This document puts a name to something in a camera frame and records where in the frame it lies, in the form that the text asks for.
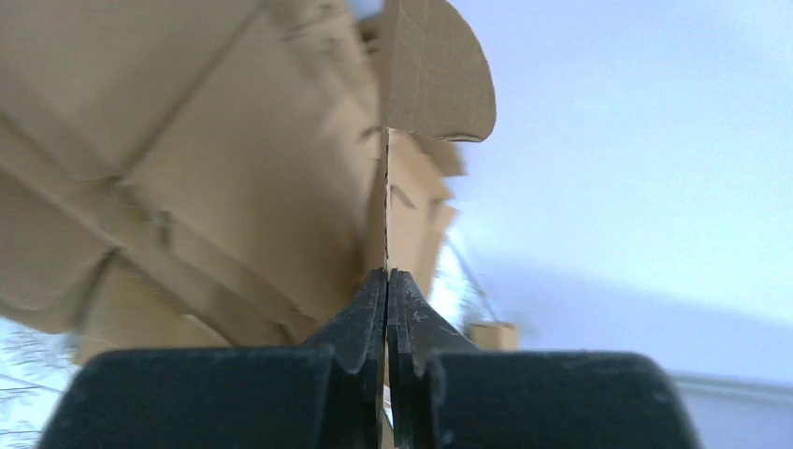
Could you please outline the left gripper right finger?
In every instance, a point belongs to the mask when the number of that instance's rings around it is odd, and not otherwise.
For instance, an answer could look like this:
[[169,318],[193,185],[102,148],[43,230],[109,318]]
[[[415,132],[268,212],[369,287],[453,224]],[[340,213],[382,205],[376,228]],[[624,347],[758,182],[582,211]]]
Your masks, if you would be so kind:
[[395,447],[442,448],[438,412],[449,387],[440,356],[476,346],[428,304],[409,272],[396,268],[387,287],[386,342]]

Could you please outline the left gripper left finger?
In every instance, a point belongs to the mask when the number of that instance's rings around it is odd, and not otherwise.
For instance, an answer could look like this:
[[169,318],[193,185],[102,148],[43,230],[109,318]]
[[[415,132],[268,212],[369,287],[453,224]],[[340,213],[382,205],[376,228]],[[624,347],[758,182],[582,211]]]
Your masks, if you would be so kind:
[[382,444],[387,275],[372,270],[352,303],[304,344],[324,357],[317,448]]

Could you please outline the brown cardboard box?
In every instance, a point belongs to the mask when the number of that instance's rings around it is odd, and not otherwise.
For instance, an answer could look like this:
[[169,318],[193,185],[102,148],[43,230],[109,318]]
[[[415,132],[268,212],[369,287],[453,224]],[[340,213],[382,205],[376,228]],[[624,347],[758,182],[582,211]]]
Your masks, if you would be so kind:
[[392,203],[397,140],[483,142],[493,133],[497,101],[480,40],[450,2],[384,1],[358,27],[378,82],[370,255],[389,271],[399,247]]

